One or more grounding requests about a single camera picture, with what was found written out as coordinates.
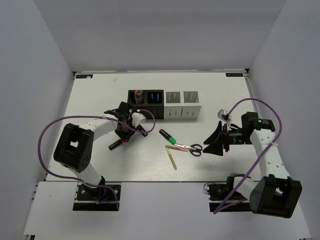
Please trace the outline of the pink cap black highlighter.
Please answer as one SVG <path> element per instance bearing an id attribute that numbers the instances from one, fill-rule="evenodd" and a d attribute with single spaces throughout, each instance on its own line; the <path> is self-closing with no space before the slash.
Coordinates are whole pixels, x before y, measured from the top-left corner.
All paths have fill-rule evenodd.
<path id="1" fill-rule="evenodd" d="M 117 141 L 115 141 L 114 143 L 112 143 L 111 145 L 108 146 L 109 150 L 112 151 L 114 149 L 116 149 L 117 147 L 119 147 L 120 145 L 122 145 L 125 141 L 123 141 L 122 139 L 119 139 Z"/>

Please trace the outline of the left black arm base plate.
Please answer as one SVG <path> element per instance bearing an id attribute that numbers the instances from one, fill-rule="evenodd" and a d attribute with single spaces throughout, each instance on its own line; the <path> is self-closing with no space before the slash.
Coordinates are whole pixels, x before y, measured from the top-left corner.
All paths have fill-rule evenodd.
<path id="1" fill-rule="evenodd" d="M 118 205 L 120 205 L 121 185 L 109 185 L 116 194 Z M 92 190 L 89 187 L 79 184 L 73 203 L 73 211 L 83 212 L 117 212 L 116 198 L 112 191 L 108 188 L 100 190 Z"/>

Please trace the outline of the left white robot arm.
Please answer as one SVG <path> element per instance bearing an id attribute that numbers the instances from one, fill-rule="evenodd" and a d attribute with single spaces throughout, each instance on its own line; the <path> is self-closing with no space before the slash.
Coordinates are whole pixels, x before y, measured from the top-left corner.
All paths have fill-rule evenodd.
<path id="1" fill-rule="evenodd" d="M 108 146 L 109 150 L 113 150 L 128 142 L 135 133 L 147 136 L 141 126 L 145 121 L 146 117 L 142 113 L 122 101 L 118 108 L 105 111 L 100 118 L 81 125 L 65 125 L 53 158 L 73 172 L 78 179 L 90 184 L 88 193 L 99 200 L 105 196 L 106 187 L 104 177 L 91 164 L 94 141 L 114 132 L 119 140 Z"/>

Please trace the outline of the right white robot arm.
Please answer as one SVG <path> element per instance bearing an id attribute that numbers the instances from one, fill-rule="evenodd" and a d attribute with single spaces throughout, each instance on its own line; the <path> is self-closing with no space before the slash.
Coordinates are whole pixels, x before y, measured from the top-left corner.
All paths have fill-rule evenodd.
<path id="1" fill-rule="evenodd" d="M 210 211 L 214 212 L 219 204 L 222 212 L 246 212 L 289 219 L 296 208 L 302 185 L 292 179 L 286 170 L 278 146 L 275 126 L 270 119 L 259 118 L 256 112 L 241 116 L 241 127 L 232 123 L 224 110 L 217 114 L 220 119 L 215 131 L 204 141 L 206 154 L 222 156 L 231 145 L 253 145 L 260 157 L 260 181 L 254 181 L 244 174 L 232 173 L 223 183 L 210 183 L 204 190 L 209 194 Z"/>

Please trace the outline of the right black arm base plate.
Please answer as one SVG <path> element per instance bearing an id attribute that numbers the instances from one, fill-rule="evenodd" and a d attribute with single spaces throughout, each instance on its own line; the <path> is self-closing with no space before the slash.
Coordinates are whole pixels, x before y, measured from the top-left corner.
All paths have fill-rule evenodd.
<path id="1" fill-rule="evenodd" d="M 213 213 L 225 197 L 230 193 L 230 188 L 226 182 L 207 182 L 203 185 L 203 191 L 208 195 L 209 210 Z M 244 200 L 245 198 L 238 192 L 232 194 L 232 196 L 226 201 L 224 206 Z M 235 204 L 228 208 L 221 210 L 221 212 L 250 212 L 250 204 L 248 200 L 244 200 L 242 203 Z"/>

